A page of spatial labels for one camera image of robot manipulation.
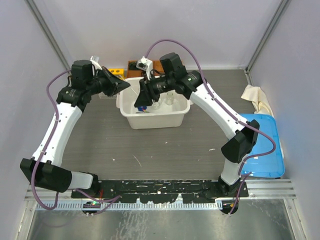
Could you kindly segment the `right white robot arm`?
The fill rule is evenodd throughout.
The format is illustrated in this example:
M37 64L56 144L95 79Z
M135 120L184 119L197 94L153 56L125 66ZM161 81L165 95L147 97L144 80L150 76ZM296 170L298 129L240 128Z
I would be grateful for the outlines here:
M134 107L149 107L159 101L161 94L175 91L204 110L227 137L221 147L225 162L218 187L223 196L231 197L240 185L241 162L256 144L258 134L255 130L259 129L259 123L236 113L214 92L199 71L186 70L178 54L171 52L162 56L160 64L164 73L155 77L151 60L142 57L137 61L136 67L144 74L139 81Z

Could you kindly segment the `yellow test tube rack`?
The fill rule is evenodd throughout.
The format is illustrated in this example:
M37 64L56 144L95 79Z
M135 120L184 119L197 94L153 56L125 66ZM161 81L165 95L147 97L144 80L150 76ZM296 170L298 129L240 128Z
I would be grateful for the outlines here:
M125 70L123 68L109 68L108 70L119 78L125 78Z

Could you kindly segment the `clear glass flask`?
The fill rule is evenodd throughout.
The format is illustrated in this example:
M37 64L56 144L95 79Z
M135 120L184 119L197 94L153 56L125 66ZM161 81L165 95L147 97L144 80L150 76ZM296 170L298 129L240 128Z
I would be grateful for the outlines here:
M162 99L159 98L158 101L153 101L151 107L152 107L154 110L157 110L157 109L159 109L159 108L161 107L162 102L163 102Z
M167 92L165 97L165 104L171 106L174 104L174 100L174 93L172 91Z

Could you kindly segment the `white plastic tub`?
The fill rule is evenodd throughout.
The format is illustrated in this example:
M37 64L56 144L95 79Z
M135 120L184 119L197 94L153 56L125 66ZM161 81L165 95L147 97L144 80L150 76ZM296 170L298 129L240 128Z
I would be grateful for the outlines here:
M141 77L126 79L137 94L140 91L140 79ZM138 96L130 88L127 88L117 95L116 107L119 108L122 116L127 119L130 127L134 130L179 127L183 122L184 116L189 112L192 102L173 90L171 92L174 93L173 105L165 103L166 93L162 93L160 95L162 105L159 109L153 109L148 106L146 111L142 112L134 107Z

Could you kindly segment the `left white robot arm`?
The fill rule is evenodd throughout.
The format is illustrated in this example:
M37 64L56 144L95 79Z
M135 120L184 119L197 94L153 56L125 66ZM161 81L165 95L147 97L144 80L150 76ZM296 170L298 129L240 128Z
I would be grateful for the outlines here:
M130 84L90 60L76 60L70 73L70 86L62 88L53 101L54 115L41 144L30 159L21 160L20 169L33 188L59 193L82 189L88 198L95 198L100 193L97 175L62 168L64 150L92 96L112 97Z

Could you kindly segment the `blue plastic lid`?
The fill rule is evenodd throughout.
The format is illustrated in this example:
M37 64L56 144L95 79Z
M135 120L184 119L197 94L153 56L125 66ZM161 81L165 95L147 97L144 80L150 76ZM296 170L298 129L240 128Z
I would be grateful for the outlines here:
M272 142L259 134L257 136L257 142L250 153L250 155L254 155L254 157L246 161L241 170L241 174L246 175L251 173L251 176L256 178L275 179L282 177L285 173L285 164L274 117L267 114L253 113L242 113L241 116L248 121L256 120L259 123L259 130L271 137L276 144L276 148L272 153L257 156L257 154L268 152L273 148Z

